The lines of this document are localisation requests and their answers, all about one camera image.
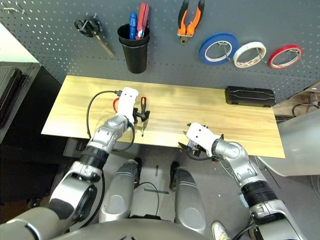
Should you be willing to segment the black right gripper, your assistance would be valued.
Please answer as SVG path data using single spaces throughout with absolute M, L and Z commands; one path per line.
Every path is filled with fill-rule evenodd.
M 212 159 L 210 156 L 200 157 L 202 153 L 207 153 L 206 150 L 199 144 L 189 142 L 188 145 L 178 142 L 179 146 L 187 151 L 187 155 L 191 159 Z

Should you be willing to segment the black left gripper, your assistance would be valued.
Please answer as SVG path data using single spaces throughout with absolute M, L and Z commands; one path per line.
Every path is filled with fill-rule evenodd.
M 138 112 L 138 108 L 134 107 L 133 108 L 133 112 L 132 112 L 132 116 L 133 116 L 133 124 L 137 124 L 138 122 L 138 118 L 142 118 L 142 122 L 145 122 L 149 119 L 150 116 L 150 111 L 147 110 L 146 112 L 143 113 L 143 115 L 141 113 Z

